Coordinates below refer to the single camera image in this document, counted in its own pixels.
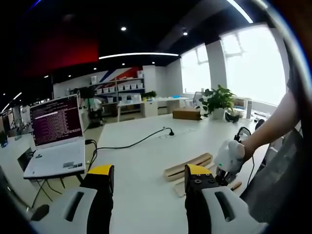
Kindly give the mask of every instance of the green plant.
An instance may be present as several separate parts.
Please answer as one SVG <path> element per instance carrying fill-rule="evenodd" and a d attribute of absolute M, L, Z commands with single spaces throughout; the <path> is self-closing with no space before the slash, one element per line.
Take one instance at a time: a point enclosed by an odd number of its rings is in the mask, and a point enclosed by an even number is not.
<path fill-rule="evenodd" d="M 142 98 L 156 98 L 157 93 L 155 91 L 150 91 L 141 95 Z"/>
<path fill-rule="evenodd" d="M 202 103 L 202 108 L 205 110 L 204 117 L 208 117 L 214 110 L 218 108 L 233 110 L 233 98 L 235 96 L 229 89 L 218 85 L 218 89 L 206 89 L 202 98 L 199 101 Z"/>

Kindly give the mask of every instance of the window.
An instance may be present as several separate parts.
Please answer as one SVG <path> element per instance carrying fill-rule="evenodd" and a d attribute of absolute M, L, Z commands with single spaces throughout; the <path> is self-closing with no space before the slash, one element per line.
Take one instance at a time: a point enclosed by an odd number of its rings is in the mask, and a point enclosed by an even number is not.
<path fill-rule="evenodd" d="M 284 67 L 266 25 L 221 36 L 227 87 L 237 96 L 278 105 L 286 92 Z"/>
<path fill-rule="evenodd" d="M 195 93 L 210 89 L 210 70 L 205 44 L 181 56 L 183 93 Z"/>

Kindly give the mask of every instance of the white glove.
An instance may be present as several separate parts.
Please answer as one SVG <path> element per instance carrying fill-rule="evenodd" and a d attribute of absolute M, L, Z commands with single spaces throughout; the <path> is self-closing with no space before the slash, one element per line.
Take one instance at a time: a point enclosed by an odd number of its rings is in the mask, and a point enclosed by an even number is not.
<path fill-rule="evenodd" d="M 234 172 L 243 165 L 244 156 L 245 146 L 243 144 L 236 140 L 226 140 L 221 145 L 214 163 L 223 171 Z"/>

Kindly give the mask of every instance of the human arm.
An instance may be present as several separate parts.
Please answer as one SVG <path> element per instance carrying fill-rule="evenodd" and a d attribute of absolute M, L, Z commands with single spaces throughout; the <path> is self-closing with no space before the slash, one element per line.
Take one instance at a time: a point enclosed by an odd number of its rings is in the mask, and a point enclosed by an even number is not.
<path fill-rule="evenodd" d="M 250 159 L 260 146 L 271 143 L 285 135 L 298 121 L 297 103 L 293 93 L 289 90 L 272 116 L 242 142 L 245 146 L 245 160 Z"/>

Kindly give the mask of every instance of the potted plant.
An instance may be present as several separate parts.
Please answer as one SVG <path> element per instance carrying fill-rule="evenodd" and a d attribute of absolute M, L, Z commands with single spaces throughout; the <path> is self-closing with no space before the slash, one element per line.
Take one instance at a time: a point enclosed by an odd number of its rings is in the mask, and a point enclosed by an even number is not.
<path fill-rule="evenodd" d="M 142 99 L 146 98 L 146 99 L 152 99 L 152 98 L 156 98 L 157 93 L 155 91 L 150 91 L 144 94 L 141 94 Z"/>
<path fill-rule="evenodd" d="M 225 109 L 233 110 L 234 94 L 229 90 L 218 85 L 218 89 L 206 89 L 203 97 L 199 99 L 204 109 L 204 117 L 208 117 L 211 113 L 213 119 L 223 119 Z"/>

